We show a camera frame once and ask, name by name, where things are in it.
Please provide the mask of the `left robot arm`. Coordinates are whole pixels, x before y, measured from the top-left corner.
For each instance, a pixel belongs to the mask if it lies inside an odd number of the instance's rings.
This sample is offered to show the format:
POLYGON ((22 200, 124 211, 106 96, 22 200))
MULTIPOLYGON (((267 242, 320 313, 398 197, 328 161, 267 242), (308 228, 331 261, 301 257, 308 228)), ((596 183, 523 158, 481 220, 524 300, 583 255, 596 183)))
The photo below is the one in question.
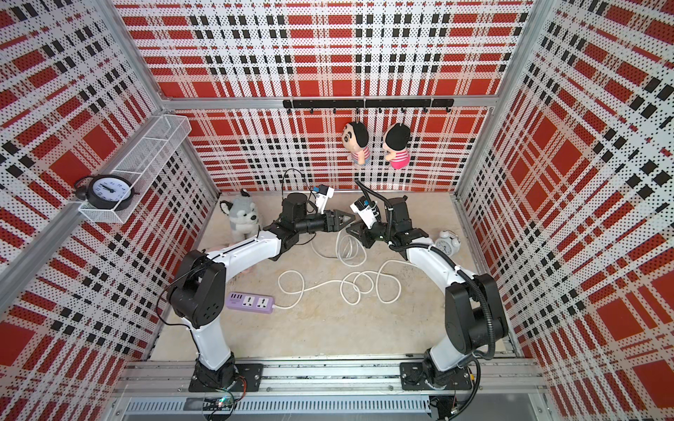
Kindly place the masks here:
POLYGON ((342 210, 310 214, 307 203, 305 195, 291 193, 282 200, 279 217, 252 238, 215 252, 193 250, 184 257, 168 287, 168 302, 190 330, 198 351, 189 391, 224 390, 239 378, 219 319, 227 282, 261 261, 278 260, 304 233, 338 233, 356 219, 342 210))

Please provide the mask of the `purple power strip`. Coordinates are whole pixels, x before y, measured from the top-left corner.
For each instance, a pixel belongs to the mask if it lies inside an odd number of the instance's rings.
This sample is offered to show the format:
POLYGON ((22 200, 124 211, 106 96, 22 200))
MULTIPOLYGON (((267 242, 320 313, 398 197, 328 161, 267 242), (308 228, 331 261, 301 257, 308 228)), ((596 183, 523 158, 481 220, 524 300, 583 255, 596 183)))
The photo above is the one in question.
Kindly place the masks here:
POLYGON ((275 300, 272 296, 245 292, 231 292, 227 295, 225 305, 229 310, 271 314, 275 300))

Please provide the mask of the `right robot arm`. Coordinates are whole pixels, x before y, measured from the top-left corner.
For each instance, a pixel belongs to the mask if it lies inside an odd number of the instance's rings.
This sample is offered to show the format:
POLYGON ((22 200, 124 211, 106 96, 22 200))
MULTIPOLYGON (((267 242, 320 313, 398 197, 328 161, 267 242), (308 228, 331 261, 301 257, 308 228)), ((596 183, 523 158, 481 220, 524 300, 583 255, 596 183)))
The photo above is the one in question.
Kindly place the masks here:
POLYGON ((350 208, 361 221, 347 228, 366 249, 386 243, 408 263, 424 272, 444 294, 445 336, 425 352, 421 373, 405 380, 414 387, 445 389, 470 387, 469 365, 489 361, 499 340, 508 335, 507 317, 498 286, 491 275, 461 267, 409 216, 407 197, 384 200, 384 217, 377 203, 365 194, 350 208))

